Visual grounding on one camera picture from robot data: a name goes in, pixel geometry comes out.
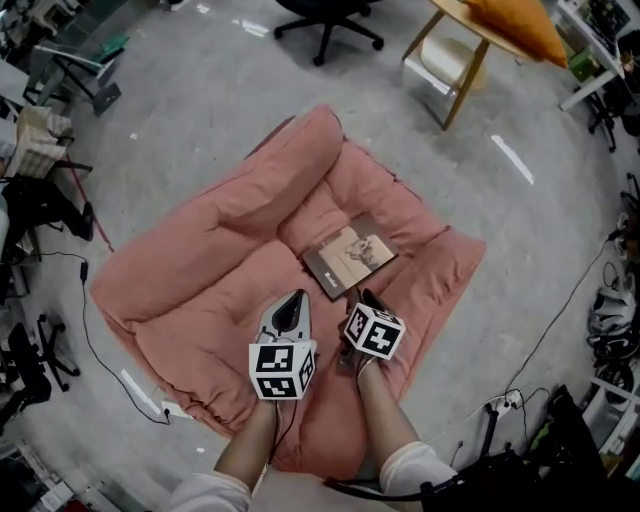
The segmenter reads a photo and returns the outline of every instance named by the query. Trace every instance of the wooden table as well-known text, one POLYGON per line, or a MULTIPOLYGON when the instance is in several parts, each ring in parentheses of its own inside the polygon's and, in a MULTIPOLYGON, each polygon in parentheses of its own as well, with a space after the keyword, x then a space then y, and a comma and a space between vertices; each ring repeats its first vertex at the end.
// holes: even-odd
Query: wooden table
POLYGON ((447 128, 449 128, 449 126, 451 126, 453 119, 458 113, 458 110, 460 110, 464 99, 469 93, 471 84, 473 83, 473 79, 478 73, 480 65, 482 64, 482 61, 484 60, 484 57, 489 50, 489 45, 494 44, 497 47, 502 48, 503 50, 511 53, 512 55, 515 55, 520 59, 540 60, 540 58, 531 54, 527 49, 523 48, 512 39, 509 39, 507 36, 497 32, 492 27, 479 23, 476 19, 473 19, 469 6, 460 2, 459 0, 430 0, 430 2, 438 8, 438 12, 436 12, 433 18, 431 18, 424 26, 424 28, 420 32, 418 32, 418 35, 404 52, 404 55, 402 56, 403 62, 411 54, 411 52, 416 49, 420 42, 425 37, 427 37, 427 34, 431 32, 431 30, 433 30, 433 28, 438 24, 438 22, 444 17, 445 14, 460 23, 460 25, 462 25, 463 27, 471 30, 482 38, 480 44, 474 52, 473 60, 469 64, 469 71, 467 72, 466 78, 462 83, 460 91, 458 92, 458 96, 456 97, 456 100, 451 107, 451 111, 447 116, 447 120, 444 122, 443 128, 446 130, 447 128))

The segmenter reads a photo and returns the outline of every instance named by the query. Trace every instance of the table leg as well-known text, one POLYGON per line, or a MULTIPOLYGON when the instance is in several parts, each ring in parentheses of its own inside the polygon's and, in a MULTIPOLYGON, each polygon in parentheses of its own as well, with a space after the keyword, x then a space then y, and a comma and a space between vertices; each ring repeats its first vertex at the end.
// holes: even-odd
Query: table leg
POLYGON ((576 103, 578 103, 579 101, 582 101, 590 94, 593 94, 594 92, 596 92, 598 89, 600 89, 600 87, 602 87, 604 84, 606 84, 610 80, 613 80, 615 76, 616 75, 613 73, 613 71, 609 71, 609 70, 605 71, 600 76, 596 77, 591 82, 581 87, 573 96, 571 96, 570 98, 560 103, 560 110, 562 110, 563 112, 566 112, 571 107, 573 107, 576 103))
POLYGON ((424 26, 424 28, 420 32, 418 32, 418 35, 415 37, 413 41, 411 41, 411 44, 409 45, 407 50, 404 52, 404 55, 402 56, 403 62, 411 54, 411 52, 416 49, 416 46, 420 44, 420 41, 422 41, 425 37, 427 37, 427 34, 433 30, 433 27, 435 27, 438 24, 438 22, 442 19, 443 16, 444 16, 443 11, 436 12, 433 15, 433 18, 431 18, 427 22, 427 24, 424 26))
POLYGON ((478 74, 478 70, 480 69, 480 65, 484 60, 484 56, 487 54, 487 50, 489 49, 489 41, 483 39, 478 47, 476 48, 475 54, 473 56, 473 60, 471 61, 471 65, 469 66, 469 71, 467 72, 467 76, 464 79, 460 92, 456 97, 456 100, 453 102, 453 106, 451 107, 451 111, 447 116, 447 120, 444 122, 443 129, 446 130, 453 123, 453 119, 456 117, 458 110, 462 106, 462 102, 466 98, 469 90, 471 89, 471 84, 473 83, 473 79, 478 74))

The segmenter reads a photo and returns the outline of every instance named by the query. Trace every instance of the white marker cube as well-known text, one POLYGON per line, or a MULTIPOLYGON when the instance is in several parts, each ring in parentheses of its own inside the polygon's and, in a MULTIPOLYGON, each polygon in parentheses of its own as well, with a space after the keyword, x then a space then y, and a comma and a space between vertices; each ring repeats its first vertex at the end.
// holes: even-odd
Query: white marker cube
POLYGON ((249 376, 261 400, 300 400, 315 366, 316 342, 249 345, 249 376))
POLYGON ((358 303, 351 312, 344 335, 356 350, 391 359, 405 330, 401 318, 358 303))

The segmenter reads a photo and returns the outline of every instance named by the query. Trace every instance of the white sleeve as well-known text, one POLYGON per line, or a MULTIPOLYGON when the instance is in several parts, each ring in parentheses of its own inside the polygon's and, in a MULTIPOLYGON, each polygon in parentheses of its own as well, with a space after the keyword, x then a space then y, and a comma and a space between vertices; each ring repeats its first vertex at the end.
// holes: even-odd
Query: white sleeve
POLYGON ((446 482, 457 473, 442 462, 429 445, 409 443, 391 455, 380 470, 380 486, 388 496, 420 492, 420 485, 446 482))
POLYGON ((165 512, 247 512, 249 488, 240 480, 214 471, 194 474, 171 495, 165 512))

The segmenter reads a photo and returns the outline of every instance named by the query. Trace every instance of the power strip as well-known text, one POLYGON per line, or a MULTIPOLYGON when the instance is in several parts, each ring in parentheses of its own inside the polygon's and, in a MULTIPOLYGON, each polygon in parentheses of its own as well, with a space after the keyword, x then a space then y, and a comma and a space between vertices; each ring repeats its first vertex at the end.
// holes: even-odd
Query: power strip
POLYGON ((496 402, 496 412, 498 413, 498 419, 502 418, 512 409, 520 409, 522 407, 522 393, 517 389, 509 391, 505 396, 498 398, 496 402))

